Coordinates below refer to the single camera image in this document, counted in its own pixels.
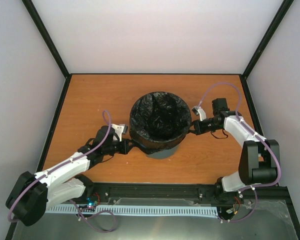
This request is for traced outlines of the teal plastic trash bin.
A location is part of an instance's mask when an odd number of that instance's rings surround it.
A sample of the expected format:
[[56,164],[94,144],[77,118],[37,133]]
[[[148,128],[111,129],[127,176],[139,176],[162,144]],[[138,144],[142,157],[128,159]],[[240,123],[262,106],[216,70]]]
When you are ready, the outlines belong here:
[[173,156],[177,150],[178,150],[178,146],[175,146],[170,149],[165,149],[151,154],[146,154],[146,157],[150,159],[163,160]]

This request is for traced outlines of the black plastic trash bag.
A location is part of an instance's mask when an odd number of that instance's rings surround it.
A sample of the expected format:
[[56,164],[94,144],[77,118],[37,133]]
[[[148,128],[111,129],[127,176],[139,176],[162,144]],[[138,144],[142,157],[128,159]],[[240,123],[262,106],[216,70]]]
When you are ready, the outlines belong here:
[[129,115],[129,135],[147,155],[173,149],[186,137],[192,123],[187,103],[164,91],[141,96]]

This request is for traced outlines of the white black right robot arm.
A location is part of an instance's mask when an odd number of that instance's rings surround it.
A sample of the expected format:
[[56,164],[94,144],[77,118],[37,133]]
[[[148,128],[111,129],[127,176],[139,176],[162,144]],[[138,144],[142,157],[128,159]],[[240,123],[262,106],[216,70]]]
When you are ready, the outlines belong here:
[[192,111],[199,117],[191,124],[194,128],[191,130],[193,134],[198,136],[221,130],[225,135],[231,135],[241,146],[238,170],[218,178],[214,184],[214,197],[217,201],[227,201],[227,193],[270,187],[279,182],[279,143],[258,134],[237,110],[228,108],[225,98],[212,101],[213,117],[208,118],[199,105],[194,106]]

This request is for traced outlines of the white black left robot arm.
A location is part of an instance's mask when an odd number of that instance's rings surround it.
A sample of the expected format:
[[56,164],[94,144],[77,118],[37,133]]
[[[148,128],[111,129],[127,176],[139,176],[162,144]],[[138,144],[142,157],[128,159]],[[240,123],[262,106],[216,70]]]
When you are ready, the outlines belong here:
[[43,171],[22,173],[5,203],[8,220],[31,226],[58,204],[77,198],[91,200],[93,183],[83,173],[102,163],[104,156],[127,154],[130,141],[122,137],[127,131],[125,124],[102,126],[95,138],[66,160]]

